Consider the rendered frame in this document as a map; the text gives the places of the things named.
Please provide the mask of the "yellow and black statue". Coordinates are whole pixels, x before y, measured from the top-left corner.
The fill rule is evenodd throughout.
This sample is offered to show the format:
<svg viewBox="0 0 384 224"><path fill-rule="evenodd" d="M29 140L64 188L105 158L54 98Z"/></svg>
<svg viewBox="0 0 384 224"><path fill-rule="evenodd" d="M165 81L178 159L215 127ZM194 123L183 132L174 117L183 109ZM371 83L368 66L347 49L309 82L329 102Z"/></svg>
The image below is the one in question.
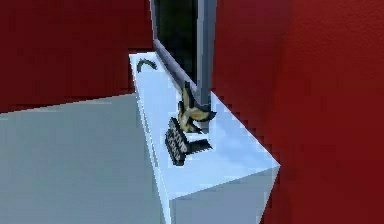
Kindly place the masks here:
<svg viewBox="0 0 384 224"><path fill-rule="evenodd" d="M194 122L208 122L216 115L214 111L197 103L188 81L184 82L182 100L178 102L178 108L177 120L181 130L186 133L201 133L203 129L195 125Z"/></svg>

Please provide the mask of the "black remote control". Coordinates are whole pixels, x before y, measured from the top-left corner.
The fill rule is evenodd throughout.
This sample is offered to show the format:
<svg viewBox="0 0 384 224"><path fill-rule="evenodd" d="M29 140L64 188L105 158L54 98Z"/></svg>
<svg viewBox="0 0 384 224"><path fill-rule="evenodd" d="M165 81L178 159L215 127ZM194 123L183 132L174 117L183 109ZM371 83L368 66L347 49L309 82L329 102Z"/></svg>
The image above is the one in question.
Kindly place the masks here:
<svg viewBox="0 0 384 224"><path fill-rule="evenodd" d="M165 145L170 158L175 166L183 166L188 150L188 141L180 129L176 118L171 117L169 120L169 128L165 133Z"/></svg>

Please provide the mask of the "white cabinet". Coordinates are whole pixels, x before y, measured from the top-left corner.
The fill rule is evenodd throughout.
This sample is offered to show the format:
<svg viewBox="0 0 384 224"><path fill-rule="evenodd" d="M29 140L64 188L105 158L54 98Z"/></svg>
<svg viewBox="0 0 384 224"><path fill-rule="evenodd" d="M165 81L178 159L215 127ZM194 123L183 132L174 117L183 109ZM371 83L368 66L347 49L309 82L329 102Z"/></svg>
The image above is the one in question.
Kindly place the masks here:
<svg viewBox="0 0 384 224"><path fill-rule="evenodd" d="M157 70L140 58L157 64ZM129 56L138 108L159 191L165 224L259 224L280 164L231 111L211 96L217 112L201 137L211 148L175 166L165 145L180 91L154 52Z"/></svg>

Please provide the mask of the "dark curved object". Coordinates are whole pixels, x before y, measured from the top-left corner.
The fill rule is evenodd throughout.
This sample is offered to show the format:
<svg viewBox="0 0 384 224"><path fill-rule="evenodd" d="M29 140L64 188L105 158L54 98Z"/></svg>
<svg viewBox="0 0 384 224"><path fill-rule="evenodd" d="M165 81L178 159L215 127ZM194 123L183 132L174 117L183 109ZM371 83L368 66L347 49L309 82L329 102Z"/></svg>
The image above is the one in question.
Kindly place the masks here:
<svg viewBox="0 0 384 224"><path fill-rule="evenodd" d="M142 67L144 65L147 65L147 66L151 67L152 69L157 70L157 64L154 61L151 61L151 60L146 59L146 58L140 58L137 65L136 65L136 70L138 73L140 73L142 71Z"/></svg>

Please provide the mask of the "grey framed television set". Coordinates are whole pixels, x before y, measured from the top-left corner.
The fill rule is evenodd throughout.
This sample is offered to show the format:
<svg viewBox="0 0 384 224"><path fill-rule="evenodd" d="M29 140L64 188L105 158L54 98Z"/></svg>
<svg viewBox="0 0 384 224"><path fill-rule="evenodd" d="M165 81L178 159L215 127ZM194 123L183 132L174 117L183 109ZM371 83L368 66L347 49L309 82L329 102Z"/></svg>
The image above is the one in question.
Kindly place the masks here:
<svg viewBox="0 0 384 224"><path fill-rule="evenodd" d="M189 82L197 103L211 107L218 0L149 0L153 45L180 87Z"/></svg>

